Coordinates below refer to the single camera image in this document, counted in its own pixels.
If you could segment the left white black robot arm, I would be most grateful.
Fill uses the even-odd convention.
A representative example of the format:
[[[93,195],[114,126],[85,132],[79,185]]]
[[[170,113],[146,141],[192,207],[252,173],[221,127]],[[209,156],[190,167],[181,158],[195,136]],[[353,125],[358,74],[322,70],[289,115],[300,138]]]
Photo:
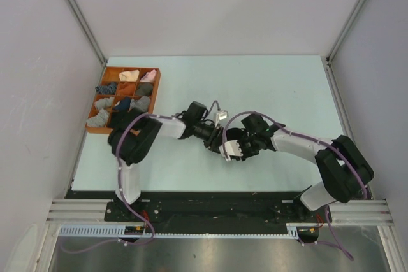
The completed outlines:
[[[112,154],[118,161],[118,186],[115,190],[122,201],[119,214],[128,221],[137,219],[141,206],[136,200],[141,196],[140,171],[136,166],[148,154],[157,136],[183,140],[194,136],[203,141],[204,147],[219,153],[222,127],[220,121],[228,118],[217,101],[214,118],[208,116],[212,108],[193,101],[187,110],[174,116],[148,114],[137,108],[129,110],[115,125],[108,137]]]

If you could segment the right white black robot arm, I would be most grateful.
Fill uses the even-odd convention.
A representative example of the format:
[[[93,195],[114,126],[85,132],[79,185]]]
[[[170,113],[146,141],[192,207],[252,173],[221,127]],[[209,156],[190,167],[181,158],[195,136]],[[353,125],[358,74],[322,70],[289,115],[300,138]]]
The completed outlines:
[[[327,204],[348,203],[357,196],[368,198],[367,184],[374,178],[374,171],[349,137],[319,139],[294,132],[283,124],[270,125],[260,114],[246,116],[242,124],[245,134],[238,139],[241,159],[271,150],[317,166],[321,181],[299,195],[300,202],[294,205],[298,220],[310,221]]]

